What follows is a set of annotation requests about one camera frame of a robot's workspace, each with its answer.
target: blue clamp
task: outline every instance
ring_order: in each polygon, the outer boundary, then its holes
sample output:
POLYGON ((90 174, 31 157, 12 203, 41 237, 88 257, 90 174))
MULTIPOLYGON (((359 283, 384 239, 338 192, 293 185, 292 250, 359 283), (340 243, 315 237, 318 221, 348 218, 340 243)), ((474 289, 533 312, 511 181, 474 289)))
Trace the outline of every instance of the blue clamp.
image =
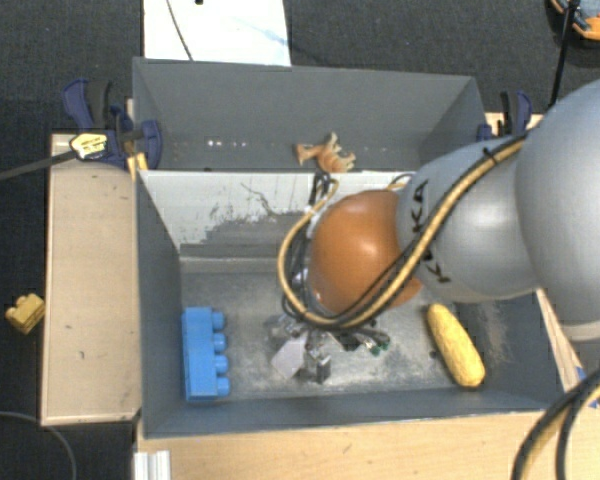
POLYGON ((64 110, 71 117, 80 132, 98 130, 107 136, 107 154, 97 158, 120 169, 127 168, 129 154, 124 150, 123 143, 133 140, 143 143, 136 147, 147 156, 150 169, 156 169, 162 156, 162 134, 155 120, 143 121, 142 136, 133 131, 133 121, 123 108, 108 104, 109 82, 93 81, 78 78, 62 90, 64 110))
POLYGON ((231 384, 226 374, 224 315, 209 307, 190 307, 182 313, 185 396, 188 402, 226 397, 231 384))
POLYGON ((483 123, 478 126, 478 133, 476 134, 476 142, 483 142, 485 140, 493 139, 493 130, 491 125, 483 123))

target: white plastic piece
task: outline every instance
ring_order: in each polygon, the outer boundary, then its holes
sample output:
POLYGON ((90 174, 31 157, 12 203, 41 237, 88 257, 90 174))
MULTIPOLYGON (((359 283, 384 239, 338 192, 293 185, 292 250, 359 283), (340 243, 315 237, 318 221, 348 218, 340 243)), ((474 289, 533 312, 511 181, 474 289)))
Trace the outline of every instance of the white plastic piece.
POLYGON ((291 338, 271 359, 271 366, 285 379, 293 377, 304 365, 304 351, 309 333, 303 332, 297 338, 291 338))
POLYGON ((136 452, 133 462, 134 480, 171 480, 171 454, 168 450, 153 454, 136 452))

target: yellow cable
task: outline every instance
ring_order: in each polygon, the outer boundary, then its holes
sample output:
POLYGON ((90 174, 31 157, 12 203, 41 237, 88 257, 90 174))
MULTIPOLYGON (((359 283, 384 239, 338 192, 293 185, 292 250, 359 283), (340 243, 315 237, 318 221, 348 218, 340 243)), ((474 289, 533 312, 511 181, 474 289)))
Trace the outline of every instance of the yellow cable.
MULTIPOLYGON (((587 401, 584 404, 584 407, 588 406, 594 400, 598 400, 600 398, 600 385, 589 395, 587 401)), ((531 469, 531 466, 535 462, 536 458, 540 455, 546 444, 549 442, 551 437, 558 431, 558 429, 562 426, 564 419, 567 417, 567 413, 571 409, 571 405, 567 405, 562 411, 558 413, 558 415, 553 419, 553 421, 547 425, 542 433, 533 441, 531 445, 531 450, 527 456, 527 461, 525 462, 522 468, 521 477, 523 480, 528 477, 528 473, 531 469)))
MULTIPOLYGON (((364 312, 360 315, 352 318, 351 320, 343 323, 339 327, 343 329, 356 327, 361 324, 365 320, 372 318, 374 315, 379 313, 385 303, 400 289, 404 281, 411 275, 413 270, 417 267, 420 259, 427 251, 429 245, 433 241, 438 229, 442 226, 445 219, 451 213, 453 206, 456 201, 460 199, 460 197, 467 191, 471 186, 482 178, 485 174, 487 174, 491 169, 493 169, 500 162, 506 160, 511 157, 515 153, 517 153, 522 148, 523 140, 520 139, 516 142, 513 142, 510 146, 503 148, 502 150, 494 153, 490 156, 489 159, 485 160, 478 167, 476 167, 473 171, 468 173, 450 192, 442 201, 439 210, 432 217, 431 223, 424 230, 424 233, 420 236, 413 253, 409 256, 409 259, 404 264, 404 266, 400 269, 400 272, 396 276, 396 278, 391 282, 391 284, 387 287, 387 289, 380 295, 380 297, 364 312)), ((326 201, 333 196, 335 190, 337 189, 337 185, 332 189, 325 200, 320 201, 314 208, 312 208, 309 213, 304 215, 289 231, 287 236, 282 242, 280 246, 280 251, 278 253, 278 280, 282 286, 282 290, 284 291, 285 296, 289 300, 291 304, 293 304, 294 308, 300 313, 304 319, 309 322, 318 324, 318 325, 333 325, 332 318, 326 318, 316 313, 311 312, 307 309, 304 304, 298 299, 295 295, 289 284, 287 283, 286 276, 284 274, 284 259, 287 253, 287 249, 289 248, 291 241, 298 233, 298 231, 304 226, 313 215, 320 209, 326 201)))

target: yellow corn toy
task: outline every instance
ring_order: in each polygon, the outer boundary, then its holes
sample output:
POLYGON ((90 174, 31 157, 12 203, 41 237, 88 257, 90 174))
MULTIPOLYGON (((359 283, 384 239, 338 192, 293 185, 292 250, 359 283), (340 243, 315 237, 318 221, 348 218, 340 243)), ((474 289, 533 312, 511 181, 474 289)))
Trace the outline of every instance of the yellow corn toy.
POLYGON ((427 323, 453 379, 463 387, 479 386, 486 374, 484 364, 458 319, 442 304, 432 304, 427 323))

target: gray bin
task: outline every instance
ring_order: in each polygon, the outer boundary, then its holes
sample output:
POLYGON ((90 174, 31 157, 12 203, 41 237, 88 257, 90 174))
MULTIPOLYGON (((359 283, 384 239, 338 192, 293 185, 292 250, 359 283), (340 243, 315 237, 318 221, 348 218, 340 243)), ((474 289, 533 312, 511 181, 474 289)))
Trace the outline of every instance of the gray bin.
POLYGON ((452 308, 485 360, 487 379, 478 390, 458 388, 432 354, 422 313, 433 298, 426 291, 380 317, 379 327, 392 336, 380 357, 334 345, 333 373, 323 386, 285 380, 268 364, 275 350, 263 324, 280 314, 275 256, 312 178, 294 163, 291 144, 336 130, 356 153, 386 148, 359 155, 358 165, 376 172, 344 175, 339 197, 381 187, 398 171, 474 140, 483 114, 472 79, 144 60, 134 68, 136 119, 157 118, 166 139, 164 170, 141 173, 136 186, 147 438, 537 410, 562 392, 533 296, 452 308), (232 113, 247 94, 251 110, 232 113), (332 108, 324 108, 327 101, 332 108), (285 106, 294 111, 282 112, 285 106), (365 111, 372 123, 360 116, 365 111), (251 153, 205 150, 207 136, 238 132, 251 153), (232 393, 218 402, 184 398, 180 314, 189 305, 226 315, 232 393))

